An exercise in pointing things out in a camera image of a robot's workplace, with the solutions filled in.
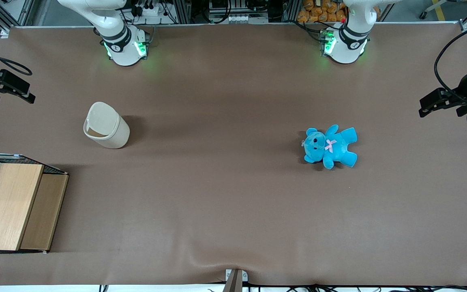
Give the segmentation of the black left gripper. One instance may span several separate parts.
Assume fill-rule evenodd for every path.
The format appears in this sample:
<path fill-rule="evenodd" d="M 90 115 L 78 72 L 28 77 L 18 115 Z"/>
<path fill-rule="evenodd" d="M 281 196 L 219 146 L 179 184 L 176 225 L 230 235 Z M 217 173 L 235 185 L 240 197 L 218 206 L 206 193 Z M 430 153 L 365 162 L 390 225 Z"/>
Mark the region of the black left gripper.
<path fill-rule="evenodd" d="M 467 114 L 467 74 L 463 76 L 456 88 L 448 93 L 443 88 L 436 88 L 420 99 L 419 117 L 424 118 L 437 110 L 456 107 L 459 117 Z"/>

